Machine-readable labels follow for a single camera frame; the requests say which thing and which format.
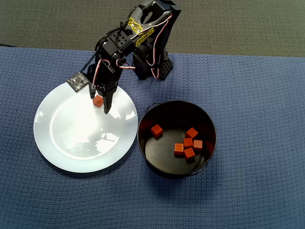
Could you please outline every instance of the red cube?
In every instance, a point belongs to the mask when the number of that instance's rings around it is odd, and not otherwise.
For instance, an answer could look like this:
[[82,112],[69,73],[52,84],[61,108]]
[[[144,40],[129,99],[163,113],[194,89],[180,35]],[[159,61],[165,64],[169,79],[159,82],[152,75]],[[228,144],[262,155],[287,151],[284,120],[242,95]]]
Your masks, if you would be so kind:
[[195,138],[197,135],[198,132],[194,128],[191,128],[186,132],[186,136],[190,138]]
[[173,154],[180,156],[180,155],[183,155],[183,153],[184,153],[183,144],[175,143],[175,151]]
[[191,148],[193,147],[193,140],[191,138],[184,138],[183,139],[184,148]]
[[201,140],[194,140],[194,150],[195,151],[202,150],[202,141]]
[[99,95],[95,96],[95,98],[92,101],[93,101],[93,105],[97,107],[101,107],[104,103],[103,98],[100,97]]
[[192,148],[184,150],[184,157],[186,160],[192,159],[195,157],[195,153]]
[[158,138],[162,135],[163,130],[162,128],[157,124],[154,127],[151,128],[151,133],[155,138]]

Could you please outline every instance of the cable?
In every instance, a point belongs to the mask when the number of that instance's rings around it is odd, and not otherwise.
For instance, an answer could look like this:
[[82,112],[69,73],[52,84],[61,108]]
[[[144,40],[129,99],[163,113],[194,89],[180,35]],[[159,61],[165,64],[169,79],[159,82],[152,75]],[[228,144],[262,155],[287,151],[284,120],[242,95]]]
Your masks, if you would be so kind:
[[156,37],[156,40],[154,41],[154,44],[153,44],[153,53],[152,53],[153,63],[151,64],[151,63],[148,62],[148,60],[146,60],[146,62],[148,63],[149,66],[154,66],[154,64],[155,64],[155,62],[156,62],[156,48],[155,48],[155,46],[156,46],[157,40],[158,40],[160,34],[163,32],[164,28],[167,26],[168,21],[169,21],[169,19],[170,19],[172,16],[173,16],[173,14],[171,14],[171,15],[169,16],[169,18],[166,19],[166,20],[164,21],[164,22],[166,22],[166,24],[163,26],[163,28],[162,28],[161,31],[159,32],[158,36]]
[[0,43],[0,46],[16,48],[14,45]]
[[97,72],[99,71],[99,68],[100,68],[100,64],[102,61],[105,61],[108,63],[108,65],[110,65],[110,62],[108,60],[103,60],[103,59],[100,59],[99,62],[97,63],[97,66],[96,66],[96,69],[95,69],[95,73],[94,73],[94,78],[92,80],[92,86],[91,88],[94,90],[95,89],[95,79],[96,79],[96,75],[97,75]]
[[116,66],[118,66],[119,68],[122,68],[122,69],[135,69],[135,67],[130,67],[129,64],[127,64],[128,67],[126,66],[119,66],[119,59],[116,60]]
[[169,18],[167,18],[165,21],[161,22],[160,24],[157,24],[157,25],[153,25],[153,26],[151,26],[151,27],[148,27],[148,28],[146,28],[145,30],[141,31],[140,33],[134,35],[133,37],[131,37],[131,40],[133,40],[133,39],[134,39],[135,37],[137,37],[139,34],[145,32],[146,30],[149,30],[149,29],[151,29],[151,28],[154,28],[154,27],[158,27],[158,26],[160,26],[160,25],[163,25],[164,23],[166,23],[166,22],[172,17],[172,15],[173,15],[173,14],[171,14]]
[[153,76],[154,76],[154,78],[156,78],[156,79],[158,79],[159,78],[159,68],[158,68],[158,76],[156,76],[154,73],[152,74]]

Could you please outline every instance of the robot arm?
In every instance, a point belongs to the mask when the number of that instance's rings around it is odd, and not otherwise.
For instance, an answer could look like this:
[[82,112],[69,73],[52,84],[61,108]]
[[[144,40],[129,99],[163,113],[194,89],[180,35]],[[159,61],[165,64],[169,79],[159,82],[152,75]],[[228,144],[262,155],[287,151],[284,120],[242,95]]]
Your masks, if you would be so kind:
[[[120,27],[98,41],[92,58],[78,74],[67,80],[68,84],[75,92],[89,84],[91,99],[97,91],[104,99],[107,114],[123,69],[134,69],[140,79],[153,76],[164,80],[172,68],[165,46],[180,12],[169,0],[147,0],[138,5],[125,23],[121,22]],[[126,66],[125,56],[132,52],[132,66]],[[95,63],[83,73],[93,58]]]

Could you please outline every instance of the table surface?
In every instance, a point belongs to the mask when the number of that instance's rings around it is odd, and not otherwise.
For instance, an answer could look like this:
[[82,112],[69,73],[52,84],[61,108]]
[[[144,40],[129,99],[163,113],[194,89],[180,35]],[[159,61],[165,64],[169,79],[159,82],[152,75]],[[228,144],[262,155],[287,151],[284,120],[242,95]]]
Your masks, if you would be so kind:
[[305,58],[170,54],[163,82],[123,71],[139,118],[153,102],[182,99],[215,123],[208,168],[168,180],[136,141],[92,174],[60,170],[37,149],[40,102],[91,54],[0,48],[0,228],[305,227]]

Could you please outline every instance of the black bowl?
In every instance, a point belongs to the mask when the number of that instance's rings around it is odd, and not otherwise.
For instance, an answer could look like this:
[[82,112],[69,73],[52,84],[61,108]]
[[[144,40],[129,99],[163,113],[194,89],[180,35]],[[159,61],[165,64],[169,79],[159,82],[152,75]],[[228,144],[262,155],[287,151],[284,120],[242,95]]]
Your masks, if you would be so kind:
[[[155,139],[151,128],[159,124],[163,135]],[[190,128],[198,131],[195,139],[203,140],[203,149],[191,161],[174,156],[175,143],[183,143]],[[209,115],[200,107],[185,101],[169,101],[146,112],[138,128],[138,144],[150,168],[166,178],[193,176],[206,168],[214,154],[216,129]]]

